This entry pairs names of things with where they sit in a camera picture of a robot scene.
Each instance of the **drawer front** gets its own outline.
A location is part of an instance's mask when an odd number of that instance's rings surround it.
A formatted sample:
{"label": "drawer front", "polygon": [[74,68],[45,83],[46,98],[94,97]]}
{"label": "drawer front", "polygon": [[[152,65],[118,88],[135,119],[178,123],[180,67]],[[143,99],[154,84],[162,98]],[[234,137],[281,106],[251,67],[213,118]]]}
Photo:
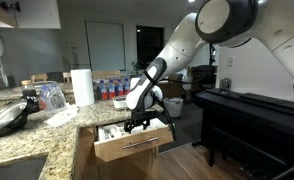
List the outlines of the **drawer front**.
{"label": "drawer front", "polygon": [[105,142],[95,142],[97,163],[112,161],[172,141],[170,128],[165,126]]}

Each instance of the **cabinet handle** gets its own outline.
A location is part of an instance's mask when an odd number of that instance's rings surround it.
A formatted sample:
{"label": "cabinet handle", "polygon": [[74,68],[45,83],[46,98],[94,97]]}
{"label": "cabinet handle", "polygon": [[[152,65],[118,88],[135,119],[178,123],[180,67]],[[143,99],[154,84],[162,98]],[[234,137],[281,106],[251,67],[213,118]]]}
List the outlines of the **cabinet handle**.
{"label": "cabinet handle", "polygon": [[134,144],[129,144],[128,146],[124,146],[123,149],[131,148],[131,147],[138,146],[138,145],[145,144],[145,143],[149,143],[149,142],[152,142],[152,141],[157,141],[158,139],[159,139],[159,137],[150,138],[147,141],[142,141],[142,142],[139,142],[139,143],[134,143]]}

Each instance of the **light switch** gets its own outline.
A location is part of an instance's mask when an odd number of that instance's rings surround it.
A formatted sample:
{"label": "light switch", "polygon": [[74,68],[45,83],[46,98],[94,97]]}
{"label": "light switch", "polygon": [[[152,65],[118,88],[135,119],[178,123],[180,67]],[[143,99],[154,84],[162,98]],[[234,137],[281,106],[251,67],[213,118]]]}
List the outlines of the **light switch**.
{"label": "light switch", "polygon": [[234,65],[234,56],[229,56],[227,58],[227,67],[233,67]]}

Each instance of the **floor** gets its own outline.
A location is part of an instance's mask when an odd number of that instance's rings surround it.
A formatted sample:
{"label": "floor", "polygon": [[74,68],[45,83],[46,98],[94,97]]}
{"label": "floor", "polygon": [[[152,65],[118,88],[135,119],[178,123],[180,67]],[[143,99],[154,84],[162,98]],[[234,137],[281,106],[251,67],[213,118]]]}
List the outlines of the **floor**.
{"label": "floor", "polygon": [[209,152],[191,143],[163,152],[158,156],[160,180],[251,180],[231,159],[218,153],[213,167],[208,166]]}
{"label": "floor", "polygon": [[200,139],[201,122],[203,110],[193,103],[183,104],[179,117],[172,118],[175,123],[176,141],[159,147],[159,152],[168,151],[170,149],[195,142]]}

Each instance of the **robotic arm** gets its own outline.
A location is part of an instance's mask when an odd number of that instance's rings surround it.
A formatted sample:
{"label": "robotic arm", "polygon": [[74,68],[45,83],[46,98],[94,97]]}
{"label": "robotic arm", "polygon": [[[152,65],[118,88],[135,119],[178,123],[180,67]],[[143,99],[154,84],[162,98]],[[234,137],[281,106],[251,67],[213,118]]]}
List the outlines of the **robotic arm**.
{"label": "robotic arm", "polygon": [[181,21],[127,95],[132,118],[125,131],[149,125],[155,114],[145,110],[162,100],[157,82],[186,67],[205,44],[238,47],[251,38],[265,44],[294,78],[294,0],[205,0],[197,14]]}

